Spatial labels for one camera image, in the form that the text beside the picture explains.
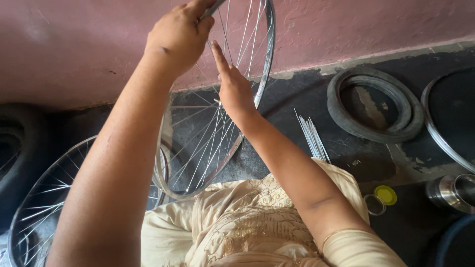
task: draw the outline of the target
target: metal ring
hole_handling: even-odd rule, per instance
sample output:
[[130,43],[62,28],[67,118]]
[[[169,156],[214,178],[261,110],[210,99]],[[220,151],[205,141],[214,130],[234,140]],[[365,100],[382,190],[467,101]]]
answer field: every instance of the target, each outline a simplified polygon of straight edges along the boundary
[[434,79],[432,82],[430,82],[426,88],[424,89],[424,92],[422,93],[422,96],[420,98],[420,102],[422,104],[422,109],[424,110],[424,114],[426,116],[426,127],[427,130],[429,131],[429,134],[432,136],[432,139],[436,141],[437,145],[447,154],[449,155],[454,161],[456,161],[458,164],[462,165],[462,167],[466,168],[472,173],[475,173],[475,166],[471,164],[469,161],[464,159],[462,156],[460,156],[455,150],[452,149],[452,147],[447,143],[447,141],[442,137],[436,126],[434,125],[434,121],[432,120],[432,116],[430,115],[429,111],[429,94],[430,90],[434,86],[436,82],[438,82],[440,79],[445,78],[447,76],[450,76],[452,74],[458,73],[458,72],[464,72],[467,70],[475,70],[475,67],[465,67],[461,69],[456,69],[452,70],[445,75],[442,75],[436,79]]
[[[262,0],[262,2],[266,3],[265,12],[266,12],[266,22],[267,22],[267,29],[268,29],[267,35],[266,35],[267,36],[267,49],[266,49],[266,57],[265,57],[265,61],[264,61],[263,74],[262,74],[262,77],[261,77],[261,81],[260,81],[257,93],[254,96],[254,104],[255,104],[256,108],[259,107],[259,103],[261,102],[262,95],[264,93],[264,88],[266,86],[267,79],[269,77],[270,67],[272,65],[272,58],[274,56],[274,45],[275,45],[275,36],[276,36],[276,30],[275,30],[276,29],[276,27],[275,27],[276,16],[275,16],[275,11],[274,11],[274,4],[273,4],[272,0]],[[164,120],[165,120],[165,117],[163,117],[162,120],[161,120],[158,140],[162,139],[161,134],[162,134],[163,121]],[[187,192],[184,191],[184,192],[181,192],[181,194],[180,194],[180,193],[172,191],[168,187],[167,182],[165,181],[165,179],[163,178],[162,172],[158,172],[153,177],[153,179],[155,179],[155,177],[156,177],[157,181],[155,181],[155,183],[159,184],[160,187],[165,191],[165,193],[167,195],[169,195],[170,197],[174,198],[174,199],[182,200],[182,199],[193,197],[193,196],[199,194],[201,191],[205,190],[209,185],[211,185],[211,183],[213,183],[213,181],[216,179],[217,175],[228,164],[229,160],[234,155],[234,153],[236,153],[236,151],[237,151],[237,149],[238,149],[238,147],[241,144],[243,139],[244,139],[244,135],[242,134],[242,132],[239,132],[239,136],[237,137],[236,141],[233,143],[232,147],[230,148],[229,152],[226,154],[224,159],[218,164],[217,168],[214,171],[212,171],[207,177],[205,177],[203,179],[204,182],[203,182],[202,186],[199,189],[192,192],[192,193],[187,193]],[[157,157],[155,157],[155,165],[160,166],[158,164],[159,164],[159,162],[157,160]]]

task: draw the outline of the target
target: rubber tire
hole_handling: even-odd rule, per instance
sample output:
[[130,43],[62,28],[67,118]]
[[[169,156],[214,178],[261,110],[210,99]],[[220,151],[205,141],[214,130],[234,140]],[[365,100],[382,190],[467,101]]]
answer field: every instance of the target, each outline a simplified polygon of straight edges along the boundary
[[0,180],[0,231],[11,219],[48,163],[48,130],[39,109],[25,104],[0,105],[0,125],[23,128],[21,152]]
[[[406,100],[410,103],[412,109],[412,120],[404,129],[400,131],[380,131],[371,129],[356,121],[344,108],[340,99],[340,92],[344,89],[342,84],[348,78],[353,76],[370,76],[381,79],[402,92]],[[392,86],[388,86],[388,90],[393,90]],[[402,143],[414,138],[424,126],[424,113],[422,106],[416,96],[402,82],[382,71],[378,71],[367,67],[356,67],[344,70],[330,81],[327,90],[327,107],[332,119],[345,131],[355,136],[369,139],[378,143]]]
[[397,132],[406,128],[406,126],[409,124],[412,116],[411,104],[407,100],[406,96],[394,85],[378,78],[360,75],[344,80],[341,88],[345,89],[348,86],[370,86],[380,90],[382,93],[391,98],[398,109],[399,115],[397,120],[388,129],[386,129],[386,131]]

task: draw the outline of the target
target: finger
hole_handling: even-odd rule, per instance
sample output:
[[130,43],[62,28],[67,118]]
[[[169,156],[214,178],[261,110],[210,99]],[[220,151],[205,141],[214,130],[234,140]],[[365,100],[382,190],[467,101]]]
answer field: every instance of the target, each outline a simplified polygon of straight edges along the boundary
[[205,10],[213,6],[214,3],[216,3],[216,0],[192,0],[186,9],[192,16],[192,20],[195,21],[201,18]]
[[198,34],[203,37],[204,40],[208,39],[209,31],[214,25],[214,18],[213,17],[206,17],[202,19],[198,25]]
[[217,41],[213,41],[211,50],[213,51],[214,60],[216,61],[216,67],[218,68],[219,74],[221,74],[221,77],[227,75],[229,73],[228,61],[224,57]]

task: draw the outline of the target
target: person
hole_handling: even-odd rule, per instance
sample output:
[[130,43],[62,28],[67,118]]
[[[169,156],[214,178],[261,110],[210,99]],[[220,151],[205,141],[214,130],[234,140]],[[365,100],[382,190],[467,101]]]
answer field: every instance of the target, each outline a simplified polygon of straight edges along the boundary
[[212,4],[179,5],[154,25],[71,187],[46,266],[404,266],[370,228],[354,178],[264,119],[216,42],[221,103],[272,174],[144,215],[165,102],[204,50],[214,19],[199,18]]

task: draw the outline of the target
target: black floor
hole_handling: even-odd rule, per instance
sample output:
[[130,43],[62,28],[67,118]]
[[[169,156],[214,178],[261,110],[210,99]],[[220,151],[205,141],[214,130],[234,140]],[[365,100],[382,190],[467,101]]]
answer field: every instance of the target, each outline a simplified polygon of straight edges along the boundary
[[[447,71],[475,65],[474,49],[456,53],[436,53],[368,64],[399,79],[420,98],[425,86]],[[353,174],[363,193],[376,185],[392,186],[398,202],[385,214],[371,217],[371,225],[409,266],[430,266],[434,246],[444,229],[460,215],[442,212],[427,201],[423,181],[447,173],[467,173],[448,157],[432,140],[427,130],[413,140],[400,145],[375,143],[342,130],[331,119],[326,106],[326,89],[333,75],[322,76],[318,70],[295,73],[288,80],[268,81],[259,111],[275,127],[311,155],[294,109],[316,125],[332,163]],[[475,127],[475,74],[460,74],[434,87],[429,105],[434,121],[448,142],[461,155],[475,159],[473,134]],[[380,122],[368,113],[368,103],[362,101],[361,89],[344,93],[347,109],[367,125],[380,127]],[[371,96],[384,121],[390,124],[396,116],[394,104],[371,88],[363,88]],[[99,132],[111,106],[83,111],[64,112],[48,116],[52,129],[53,156],[51,162],[74,144]],[[244,141],[218,181],[261,179],[268,169],[252,146]],[[466,236],[474,237],[473,227]],[[473,248],[473,238],[461,238],[458,244]],[[449,265],[459,263],[448,256]]]

